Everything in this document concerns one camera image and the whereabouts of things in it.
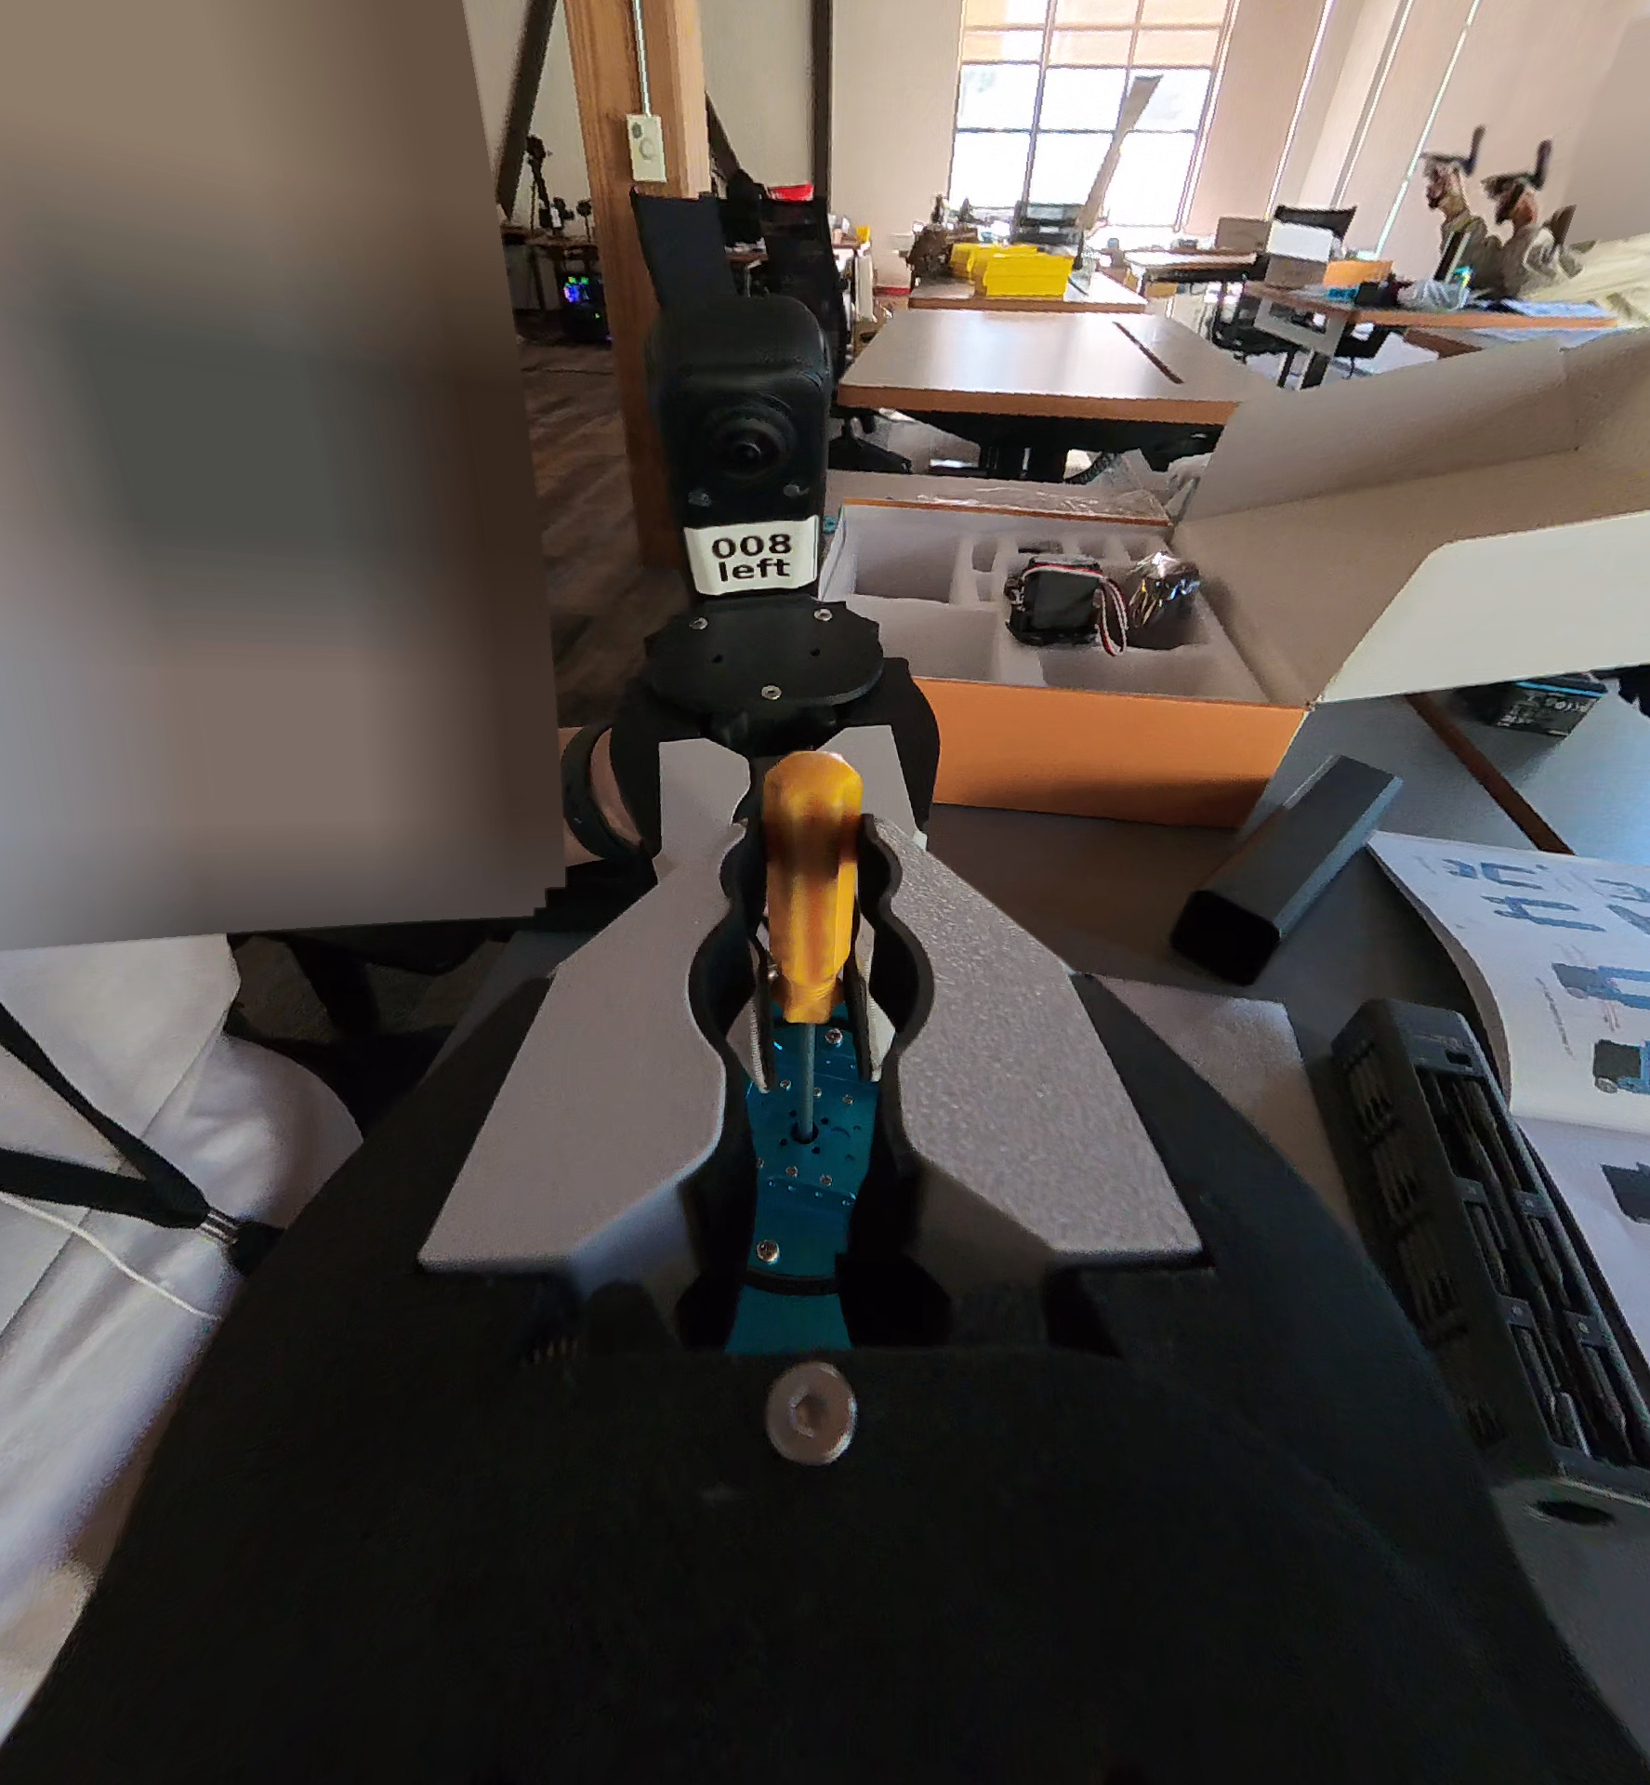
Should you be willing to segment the person's white shirt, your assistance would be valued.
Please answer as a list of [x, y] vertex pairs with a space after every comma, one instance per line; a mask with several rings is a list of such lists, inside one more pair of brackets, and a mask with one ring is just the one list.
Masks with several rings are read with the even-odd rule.
[[222, 935], [0, 953], [0, 1743], [110, 1551], [151, 1430], [358, 1144], [233, 1038]]

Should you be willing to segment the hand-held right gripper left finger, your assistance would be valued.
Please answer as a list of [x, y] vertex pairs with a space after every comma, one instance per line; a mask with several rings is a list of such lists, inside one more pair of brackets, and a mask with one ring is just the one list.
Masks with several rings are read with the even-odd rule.
[[748, 993], [730, 823], [552, 974], [419, 1247], [437, 1275], [626, 1282], [708, 1341], [732, 1326], [756, 1208]]

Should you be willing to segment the yellow-handled screwdriver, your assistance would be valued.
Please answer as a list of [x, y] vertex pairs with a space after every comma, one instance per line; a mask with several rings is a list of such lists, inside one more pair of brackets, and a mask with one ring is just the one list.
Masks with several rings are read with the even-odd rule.
[[789, 1030], [802, 1146], [816, 1134], [816, 1032], [833, 1017], [855, 942], [860, 792], [859, 771], [826, 750], [780, 758], [761, 783], [771, 1000]]

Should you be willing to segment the black screwdriver bit case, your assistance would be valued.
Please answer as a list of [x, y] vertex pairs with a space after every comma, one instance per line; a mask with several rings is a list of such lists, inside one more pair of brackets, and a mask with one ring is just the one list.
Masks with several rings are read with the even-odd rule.
[[1650, 1519], [1650, 1404], [1552, 1185], [1473, 1030], [1365, 1002], [1332, 1060], [1355, 1147], [1352, 1218], [1514, 1515]]

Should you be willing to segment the large paned window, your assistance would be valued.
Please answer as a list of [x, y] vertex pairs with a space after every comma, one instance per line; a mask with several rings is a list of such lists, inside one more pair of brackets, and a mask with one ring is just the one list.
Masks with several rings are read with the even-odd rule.
[[1081, 205], [1125, 241], [1181, 224], [1235, 3], [966, 3], [946, 205]]

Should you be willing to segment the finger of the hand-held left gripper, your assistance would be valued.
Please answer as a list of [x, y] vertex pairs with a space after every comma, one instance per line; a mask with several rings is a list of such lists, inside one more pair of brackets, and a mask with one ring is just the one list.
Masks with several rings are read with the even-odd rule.
[[719, 744], [659, 744], [659, 866], [716, 859], [740, 834], [748, 761]]
[[889, 725], [845, 725], [839, 731], [839, 756], [857, 770], [866, 819], [889, 826], [911, 825], [911, 801]]

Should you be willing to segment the dark grey rectangular case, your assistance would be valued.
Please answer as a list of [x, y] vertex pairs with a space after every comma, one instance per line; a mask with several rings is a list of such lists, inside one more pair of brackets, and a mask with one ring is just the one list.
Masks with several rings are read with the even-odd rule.
[[1402, 777], [1334, 756], [1190, 892], [1169, 948], [1214, 978], [1248, 988], [1378, 831]]

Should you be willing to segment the printed instruction booklet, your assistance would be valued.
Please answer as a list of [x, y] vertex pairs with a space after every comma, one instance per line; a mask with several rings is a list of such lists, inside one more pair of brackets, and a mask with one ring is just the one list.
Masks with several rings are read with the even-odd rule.
[[1650, 1374], [1650, 866], [1374, 834]]

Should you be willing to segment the small black and blue box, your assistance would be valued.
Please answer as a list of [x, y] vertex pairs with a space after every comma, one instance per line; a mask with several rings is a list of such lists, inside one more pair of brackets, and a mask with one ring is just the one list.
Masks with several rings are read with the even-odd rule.
[[1571, 737], [1607, 687], [1591, 676], [1532, 678], [1473, 689], [1481, 723], [1537, 737]]

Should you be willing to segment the wooden-edged table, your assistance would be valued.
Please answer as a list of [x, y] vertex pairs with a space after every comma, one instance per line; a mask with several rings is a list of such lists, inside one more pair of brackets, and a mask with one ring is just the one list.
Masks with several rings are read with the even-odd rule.
[[1284, 391], [1158, 315], [902, 310], [849, 362], [849, 410], [1054, 423], [1225, 424]]

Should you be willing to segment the black servo motor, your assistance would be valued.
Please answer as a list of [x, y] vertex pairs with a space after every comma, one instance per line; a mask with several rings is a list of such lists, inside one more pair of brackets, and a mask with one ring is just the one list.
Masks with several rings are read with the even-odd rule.
[[1100, 645], [1117, 651], [1125, 633], [1111, 633], [1115, 583], [1098, 564], [1035, 556], [1003, 580], [1006, 631], [1021, 645]]

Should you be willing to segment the clear bag of parts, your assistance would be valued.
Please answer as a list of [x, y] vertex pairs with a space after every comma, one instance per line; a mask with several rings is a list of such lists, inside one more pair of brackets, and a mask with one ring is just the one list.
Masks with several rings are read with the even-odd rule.
[[1190, 639], [1202, 593], [1202, 576], [1190, 561], [1154, 553], [1125, 569], [1117, 589], [1126, 648], [1172, 651]]

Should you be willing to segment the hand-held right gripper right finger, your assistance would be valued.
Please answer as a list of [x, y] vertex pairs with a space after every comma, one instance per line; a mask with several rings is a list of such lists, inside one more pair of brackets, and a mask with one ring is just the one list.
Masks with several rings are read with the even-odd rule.
[[859, 841], [859, 927], [866, 1000], [889, 1026], [859, 1267], [913, 1267], [963, 1298], [1202, 1258], [1056, 953], [881, 819]]

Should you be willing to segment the blue metal bracket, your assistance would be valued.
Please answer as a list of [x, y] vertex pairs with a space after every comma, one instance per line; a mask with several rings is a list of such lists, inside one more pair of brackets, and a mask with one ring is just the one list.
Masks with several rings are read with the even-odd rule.
[[864, 1067], [842, 1000], [810, 1030], [774, 1022], [768, 1088], [746, 1088], [756, 1156], [754, 1225], [725, 1349], [798, 1354], [849, 1346], [836, 1264], [871, 1156], [881, 1085]]

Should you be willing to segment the orange and white cardboard box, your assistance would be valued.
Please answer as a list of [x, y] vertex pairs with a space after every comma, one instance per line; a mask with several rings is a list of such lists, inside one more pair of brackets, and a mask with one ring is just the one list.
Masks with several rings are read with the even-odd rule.
[[845, 500], [822, 592], [875, 620], [939, 734], [937, 803], [1236, 826], [1325, 703], [1650, 661], [1650, 331], [1270, 391], [1169, 547], [1165, 645], [1031, 647], [1041, 554], [1125, 573], [1147, 523]]

